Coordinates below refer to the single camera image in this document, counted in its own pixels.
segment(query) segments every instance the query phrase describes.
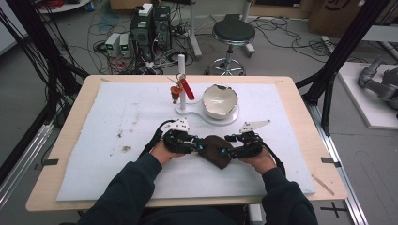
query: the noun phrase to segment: white board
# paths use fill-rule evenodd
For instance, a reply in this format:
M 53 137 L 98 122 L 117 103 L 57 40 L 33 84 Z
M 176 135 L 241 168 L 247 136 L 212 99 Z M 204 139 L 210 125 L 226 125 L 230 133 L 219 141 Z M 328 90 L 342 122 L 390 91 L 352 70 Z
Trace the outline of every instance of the white board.
M 213 83 L 192 84 L 197 99 Z M 226 127 L 214 127 L 188 115 L 190 134 L 223 137 L 238 134 L 245 121 L 271 120 L 256 130 L 283 161 L 287 178 L 306 194 L 314 184 L 273 84 L 227 84 L 239 100 L 239 118 Z M 171 84 L 104 83 L 74 147 L 58 201 L 96 200 L 129 161 L 135 161 L 165 120 L 181 118 L 170 95 Z M 175 158 L 155 180 L 153 199 L 218 196 L 261 196 L 264 183 L 249 165 L 237 159 L 220 170 L 196 154 Z
M 369 64 L 345 63 L 340 69 L 340 78 L 369 128 L 398 129 L 398 111 L 390 108 L 375 92 L 358 85 L 360 73 L 368 66 Z M 397 66 L 380 65 L 373 80 L 381 83 L 384 72 L 394 68 Z

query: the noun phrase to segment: floor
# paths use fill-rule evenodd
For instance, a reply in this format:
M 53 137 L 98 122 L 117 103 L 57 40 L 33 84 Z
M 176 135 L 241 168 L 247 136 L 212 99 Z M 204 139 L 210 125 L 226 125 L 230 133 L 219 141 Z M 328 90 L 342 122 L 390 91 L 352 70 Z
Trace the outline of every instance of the floor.
M 106 34 L 106 27 L 101 24 L 118 23 L 118 26 L 113 28 L 114 32 L 120 32 L 129 27 L 129 17 L 130 15 L 126 13 L 115 14 L 105 2 L 97 6 L 95 12 L 86 12 L 80 8 L 57 14 L 56 21 L 75 60 L 88 73 L 100 74 L 107 73 L 104 71 L 105 58 L 89 54 L 85 49 L 92 50 L 96 41 L 106 39 L 106 36 L 98 33 L 105 31 Z M 187 74 L 201 75 L 213 60 L 225 55 L 226 46 L 206 35 L 211 32 L 212 20 L 210 17 L 196 20 L 197 27 L 203 25 L 203 28 L 197 32 L 202 34 L 198 36 L 198 40 L 203 57 L 186 67 Z M 308 33 L 305 21 L 273 20 L 272 22 L 287 23 L 287 29 L 300 36 L 298 40 L 300 45 L 308 45 L 310 40 L 320 40 L 320 36 Z M 268 29 L 264 34 L 257 30 L 253 42 L 255 54 L 251 58 L 240 49 L 234 50 L 234 58 L 245 66 L 248 75 L 289 76 L 298 82 L 316 73 L 328 59 L 327 56 L 316 55 L 310 48 L 296 50 L 311 57 L 295 52 L 292 48 L 275 46 L 291 46 L 295 38 L 289 36 L 292 33 L 272 29 L 271 25 L 269 22 L 263 25 L 263 28 Z M 338 39 L 334 38 L 331 41 L 337 44 Z M 371 62 L 379 55 L 382 55 L 389 64 L 397 64 L 397 61 L 377 46 L 377 43 L 365 41 L 357 47 L 349 60 Z M 164 69 L 164 74 L 176 73 L 177 67 Z M 306 89 L 304 87 L 299 91 L 305 93 Z M 0 57 L 0 163 L 4 162 L 45 105 L 44 93 L 44 84 L 18 47 L 12 48 Z M 319 108 L 322 109 L 322 98 L 319 101 Z M 396 176 L 398 131 L 367 128 L 339 79 L 335 81 L 329 131 L 367 222 L 395 224 L 398 220 L 398 176 Z M 58 132 L 59 128 L 56 128 L 31 169 L 0 210 L 0 224 L 54 225 L 61 222 L 75 222 L 79 219 L 78 213 L 74 211 L 33 213 L 26 211 L 24 207 L 40 174 L 39 168 L 35 169 L 35 165 L 40 163 L 42 155 L 51 147 Z M 313 205 L 319 224 L 353 224 L 345 211 L 344 202 L 313 202 Z M 330 210 L 333 205 L 341 210 Z

